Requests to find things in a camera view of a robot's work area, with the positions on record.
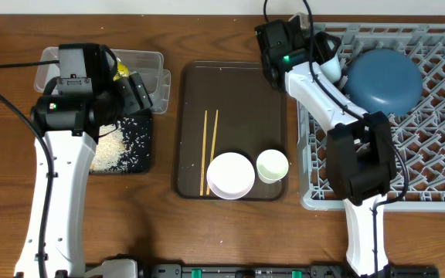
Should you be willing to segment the light blue bowl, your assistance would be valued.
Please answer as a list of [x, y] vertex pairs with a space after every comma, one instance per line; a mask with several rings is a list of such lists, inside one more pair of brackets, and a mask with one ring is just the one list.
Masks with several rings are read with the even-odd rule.
[[337, 83], [341, 79], [342, 72], [338, 55], [322, 63], [320, 69], [331, 83]]

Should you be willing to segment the wooden chopstick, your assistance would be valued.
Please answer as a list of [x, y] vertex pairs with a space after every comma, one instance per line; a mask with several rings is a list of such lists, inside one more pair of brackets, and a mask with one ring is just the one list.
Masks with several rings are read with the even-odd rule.
[[204, 112], [204, 123], [202, 132], [202, 157], [201, 157], [201, 172], [200, 172], [200, 189], [199, 195], [204, 195], [204, 181], [205, 181], [205, 162], [206, 162], [206, 133], [207, 133], [207, 110]]
[[[212, 144], [211, 144], [211, 152], [210, 152], [210, 159], [209, 163], [211, 163], [214, 159], [215, 149], [216, 149], [216, 134], [217, 134], [217, 128], [218, 128], [218, 120], [219, 120], [219, 110], [216, 110], [216, 116], [215, 116], [215, 122], [212, 132]], [[209, 183], [206, 188], [206, 195], [210, 194], [210, 187]]]

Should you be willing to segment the dark blue plate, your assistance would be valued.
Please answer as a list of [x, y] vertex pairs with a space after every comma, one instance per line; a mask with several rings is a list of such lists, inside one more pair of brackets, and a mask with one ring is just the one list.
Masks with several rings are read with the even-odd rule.
[[370, 50], [348, 68], [344, 92], [369, 113], [402, 116], [421, 100], [423, 76], [409, 57], [395, 50]]

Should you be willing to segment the pale green cup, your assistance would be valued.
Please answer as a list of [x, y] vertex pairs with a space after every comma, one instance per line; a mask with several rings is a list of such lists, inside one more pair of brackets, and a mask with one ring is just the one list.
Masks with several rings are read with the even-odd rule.
[[258, 177], [265, 184], [273, 184], [280, 181], [288, 173], [289, 166], [287, 157], [275, 149], [263, 151], [256, 160]]

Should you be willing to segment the white bowl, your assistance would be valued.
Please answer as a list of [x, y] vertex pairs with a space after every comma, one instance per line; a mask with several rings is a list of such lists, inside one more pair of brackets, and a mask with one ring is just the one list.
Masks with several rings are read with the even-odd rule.
[[206, 173], [210, 191], [225, 200], [243, 198], [252, 189], [255, 178], [250, 160], [236, 152], [218, 155], [209, 164]]

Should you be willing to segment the yellow snack wrapper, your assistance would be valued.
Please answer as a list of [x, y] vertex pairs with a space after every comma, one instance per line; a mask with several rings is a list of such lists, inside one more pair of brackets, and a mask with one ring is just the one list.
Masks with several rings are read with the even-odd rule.
[[121, 62], [119, 58], [117, 58], [117, 72], [114, 75], [114, 81], [123, 77], [129, 77], [130, 75], [129, 69]]

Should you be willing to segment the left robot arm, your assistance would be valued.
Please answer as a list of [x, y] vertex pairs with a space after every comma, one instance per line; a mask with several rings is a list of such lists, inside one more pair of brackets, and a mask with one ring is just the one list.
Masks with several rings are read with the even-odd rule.
[[127, 144], [115, 163], [129, 173], [149, 169], [151, 99], [138, 73], [107, 46], [62, 44], [59, 75], [31, 110], [36, 129], [36, 184], [17, 277], [139, 277], [141, 266], [117, 255], [88, 268], [83, 254], [87, 179], [100, 129], [114, 125]]

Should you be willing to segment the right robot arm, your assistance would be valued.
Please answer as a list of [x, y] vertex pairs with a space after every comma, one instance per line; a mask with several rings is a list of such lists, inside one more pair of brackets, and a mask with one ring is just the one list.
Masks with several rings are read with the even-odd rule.
[[314, 31], [310, 16], [297, 13], [254, 31], [270, 85], [303, 105], [327, 135], [326, 177], [345, 207], [350, 268], [357, 277], [387, 277], [383, 207], [401, 159], [387, 116], [367, 112], [335, 86], [341, 40]]

